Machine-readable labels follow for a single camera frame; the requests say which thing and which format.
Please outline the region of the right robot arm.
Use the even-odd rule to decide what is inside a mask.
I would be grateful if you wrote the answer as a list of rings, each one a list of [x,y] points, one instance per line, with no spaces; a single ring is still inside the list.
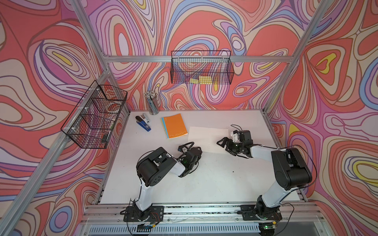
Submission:
[[[255,205],[241,205],[238,214],[244,220],[281,220],[280,206],[291,193],[306,187],[313,180],[302,154],[297,148],[273,148],[255,144],[248,130],[235,130],[231,138],[224,137],[217,145],[233,156],[257,158],[272,164],[275,181],[257,199]]]

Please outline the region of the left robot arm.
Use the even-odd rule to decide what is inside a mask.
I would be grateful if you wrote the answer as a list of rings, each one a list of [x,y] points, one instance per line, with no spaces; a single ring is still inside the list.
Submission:
[[[181,155],[175,158],[163,147],[159,147],[138,160],[136,171],[141,186],[138,199],[133,201],[132,213],[136,213],[139,219],[144,220],[152,213],[153,187],[167,174],[183,178],[197,169],[203,154],[201,147],[189,142],[180,145],[178,151]]]

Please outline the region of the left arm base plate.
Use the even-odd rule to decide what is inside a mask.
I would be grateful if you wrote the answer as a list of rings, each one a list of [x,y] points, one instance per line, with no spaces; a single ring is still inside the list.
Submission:
[[[164,206],[150,206],[145,211],[141,211],[137,206],[128,206],[120,214],[124,216],[124,222],[162,222]]]

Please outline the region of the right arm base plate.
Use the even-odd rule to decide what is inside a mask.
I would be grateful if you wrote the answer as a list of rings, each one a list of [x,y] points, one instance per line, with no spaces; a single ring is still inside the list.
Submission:
[[[237,214],[243,217],[244,221],[281,221],[282,215],[279,207],[268,208],[257,205],[241,205]]]

